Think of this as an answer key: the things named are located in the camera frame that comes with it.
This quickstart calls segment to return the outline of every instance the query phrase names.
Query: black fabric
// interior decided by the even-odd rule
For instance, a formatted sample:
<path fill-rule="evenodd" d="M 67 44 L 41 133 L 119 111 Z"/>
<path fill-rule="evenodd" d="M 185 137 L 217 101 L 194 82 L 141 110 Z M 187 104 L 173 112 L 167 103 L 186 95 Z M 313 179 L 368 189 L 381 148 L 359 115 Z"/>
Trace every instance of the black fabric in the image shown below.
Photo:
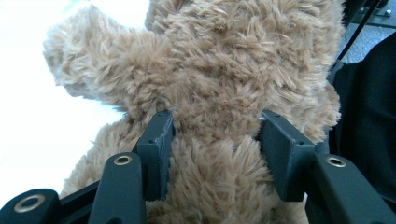
<path fill-rule="evenodd" d="M 342 119 L 330 132 L 331 153 L 354 162 L 395 211 L 396 33 L 341 68 L 334 87 Z"/>

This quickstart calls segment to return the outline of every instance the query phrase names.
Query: teddy bear back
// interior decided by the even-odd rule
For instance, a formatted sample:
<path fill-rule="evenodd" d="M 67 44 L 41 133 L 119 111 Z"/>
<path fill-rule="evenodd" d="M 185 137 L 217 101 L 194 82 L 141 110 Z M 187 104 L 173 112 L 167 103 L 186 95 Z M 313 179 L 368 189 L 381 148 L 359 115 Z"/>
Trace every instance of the teddy bear back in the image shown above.
<path fill-rule="evenodd" d="M 173 45 L 168 61 L 177 81 L 165 95 L 186 120 L 180 127 L 196 131 L 191 120 L 207 118 L 212 130 L 253 134 L 265 108 L 323 140 L 339 119 L 326 76 L 343 33 L 341 12 L 340 1 L 152 1 L 146 25 Z"/>

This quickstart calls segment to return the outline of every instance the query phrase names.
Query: white surface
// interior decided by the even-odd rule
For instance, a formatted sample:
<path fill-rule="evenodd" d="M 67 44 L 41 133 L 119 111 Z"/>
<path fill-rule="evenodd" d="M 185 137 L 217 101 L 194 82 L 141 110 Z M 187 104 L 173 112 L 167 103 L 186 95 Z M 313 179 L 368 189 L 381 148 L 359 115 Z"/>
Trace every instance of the white surface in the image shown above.
<path fill-rule="evenodd" d="M 120 119 L 111 106 L 55 87 L 42 56 L 49 26 L 76 2 L 0 0 L 0 208 L 29 189 L 60 192 L 99 129 Z M 92 2 L 122 24 L 144 27 L 148 0 Z"/>

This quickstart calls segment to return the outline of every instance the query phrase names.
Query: fluffy fur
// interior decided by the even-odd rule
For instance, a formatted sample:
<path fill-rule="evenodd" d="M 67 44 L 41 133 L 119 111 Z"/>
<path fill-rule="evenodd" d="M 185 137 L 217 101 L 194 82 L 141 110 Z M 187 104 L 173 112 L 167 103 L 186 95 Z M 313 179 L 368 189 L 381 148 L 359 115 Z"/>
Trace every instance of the fluffy fur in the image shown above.
<path fill-rule="evenodd" d="M 169 109 L 168 195 L 147 204 L 148 223 L 305 223 L 300 203 L 279 200 L 254 136 L 264 109 L 315 143 L 339 119 L 326 76 L 341 19 L 338 0 L 151 0 L 147 31 L 95 7 L 51 28 L 56 84 L 127 112 L 99 132 L 62 195 L 98 180 Z"/>

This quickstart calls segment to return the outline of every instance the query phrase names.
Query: teddy bear arm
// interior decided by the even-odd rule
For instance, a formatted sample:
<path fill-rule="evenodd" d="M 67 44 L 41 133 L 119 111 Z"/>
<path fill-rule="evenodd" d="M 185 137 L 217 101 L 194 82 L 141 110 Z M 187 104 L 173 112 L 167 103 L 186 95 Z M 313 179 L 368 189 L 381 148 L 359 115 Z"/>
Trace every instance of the teddy bear arm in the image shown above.
<path fill-rule="evenodd" d="M 52 27 L 43 54 L 70 95 L 125 108 L 131 83 L 163 70 L 169 49 L 162 36 L 123 27 L 91 6 Z"/>

